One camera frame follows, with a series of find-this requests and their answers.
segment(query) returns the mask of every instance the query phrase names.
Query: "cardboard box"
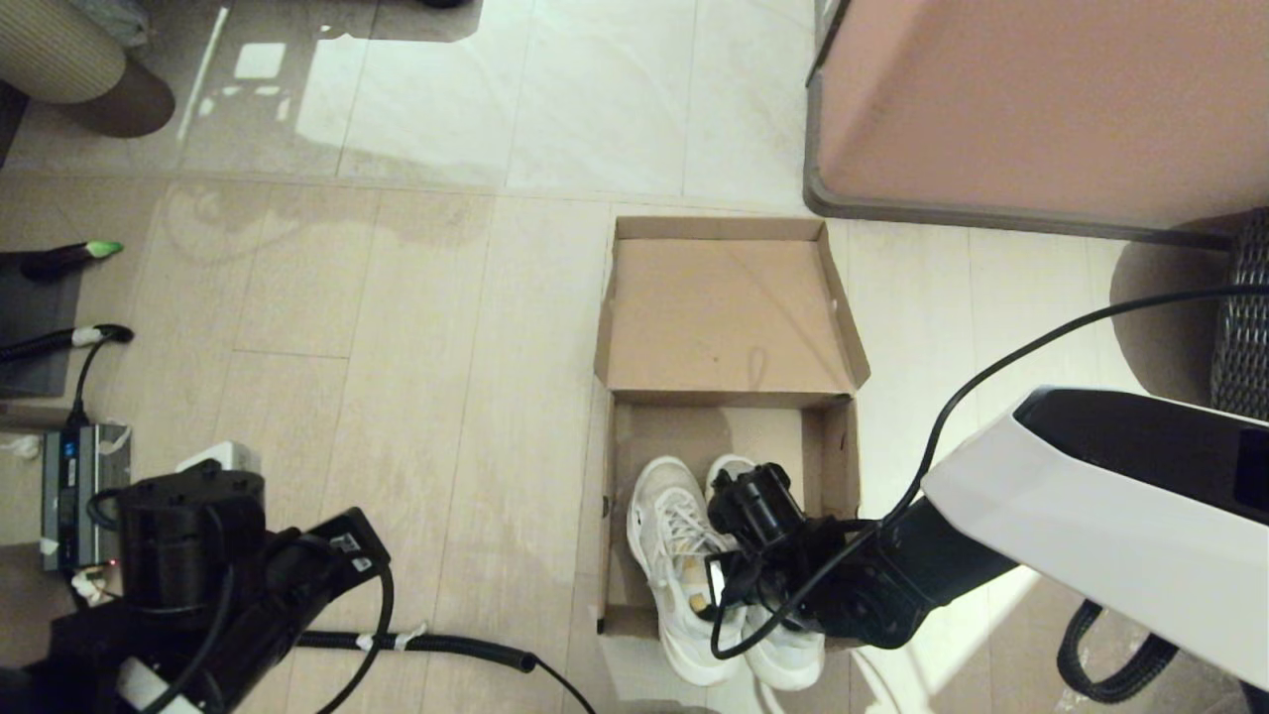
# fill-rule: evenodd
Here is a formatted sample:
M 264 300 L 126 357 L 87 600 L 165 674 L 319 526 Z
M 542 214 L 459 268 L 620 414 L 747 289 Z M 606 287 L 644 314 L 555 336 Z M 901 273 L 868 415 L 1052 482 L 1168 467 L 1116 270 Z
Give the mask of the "cardboard box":
M 854 396 L 868 378 L 824 221 L 622 217 L 595 375 L 609 391 L 602 474 L 603 634 L 656 637 L 626 542 L 642 468 L 670 454 L 698 479 L 722 454 L 784 467 L 808 515 L 859 505 Z

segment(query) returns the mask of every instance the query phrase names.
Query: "shoelace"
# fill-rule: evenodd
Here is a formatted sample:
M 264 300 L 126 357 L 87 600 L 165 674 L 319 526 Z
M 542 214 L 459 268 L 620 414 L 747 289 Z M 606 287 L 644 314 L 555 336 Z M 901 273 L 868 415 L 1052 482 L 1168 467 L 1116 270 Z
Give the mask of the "shoelace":
M 704 523 L 695 500 L 687 492 L 666 498 L 657 520 L 675 574 L 683 574 L 683 562 L 688 557 L 704 558 L 727 549 L 722 536 Z

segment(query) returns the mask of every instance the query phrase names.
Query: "white sneaker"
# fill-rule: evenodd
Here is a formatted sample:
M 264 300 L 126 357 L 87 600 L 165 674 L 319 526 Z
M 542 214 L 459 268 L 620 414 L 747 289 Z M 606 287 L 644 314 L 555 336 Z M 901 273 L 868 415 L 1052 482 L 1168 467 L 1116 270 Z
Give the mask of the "white sneaker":
M 727 472 L 731 478 L 753 472 L 758 464 L 744 457 L 728 454 L 720 457 L 706 479 L 706 495 L 713 496 L 713 482 L 718 473 Z M 745 626 L 741 634 L 749 637 L 758 632 L 770 619 L 772 614 L 761 605 L 750 605 L 745 610 Z M 794 630 L 779 625 L 772 634 L 745 652 L 745 661 L 763 684 L 772 689 L 796 691 L 813 685 L 824 672 L 824 634 L 808 630 Z
M 662 457 L 643 469 L 631 495 L 626 538 L 652 588 L 670 667 L 697 686 L 728 680 L 740 658 L 717 659 L 709 651 L 714 609 L 704 563 L 728 548 L 709 526 L 700 487 L 683 462 Z M 740 642 L 742 619 L 741 609 L 727 611 L 718 647 Z

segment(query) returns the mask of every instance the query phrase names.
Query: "white plug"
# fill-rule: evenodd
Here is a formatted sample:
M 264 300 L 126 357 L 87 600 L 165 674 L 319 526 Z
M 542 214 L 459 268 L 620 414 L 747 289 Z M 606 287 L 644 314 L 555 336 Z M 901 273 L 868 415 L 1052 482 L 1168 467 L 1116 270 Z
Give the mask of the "white plug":
M 207 462 L 208 459 L 221 465 L 226 472 L 251 472 L 260 473 L 260 458 L 250 449 L 236 441 L 222 441 L 216 446 L 201 451 L 176 465 L 178 472 Z

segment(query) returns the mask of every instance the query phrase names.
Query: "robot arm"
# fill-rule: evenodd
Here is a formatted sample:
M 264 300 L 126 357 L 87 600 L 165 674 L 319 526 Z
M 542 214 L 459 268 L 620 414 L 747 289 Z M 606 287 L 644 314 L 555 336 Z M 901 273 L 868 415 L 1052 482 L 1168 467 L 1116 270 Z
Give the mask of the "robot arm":
M 123 490 L 126 596 L 53 621 L 46 659 L 0 672 L 0 709 L 232 711 L 331 601 L 390 588 L 360 510 L 270 534 L 263 498 L 261 477 L 211 462 Z
M 926 500 L 881 528 L 808 520 L 787 486 L 774 464 L 714 484 L 709 519 L 741 544 L 726 564 L 725 605 L 774 610 L 863 539 L 792 619 L 897 648 L 934 607 L 1025 563 L 1164 646 L 1269 687 L 1264 424 L 1142 396 L 1041 389 L 931 469 Z

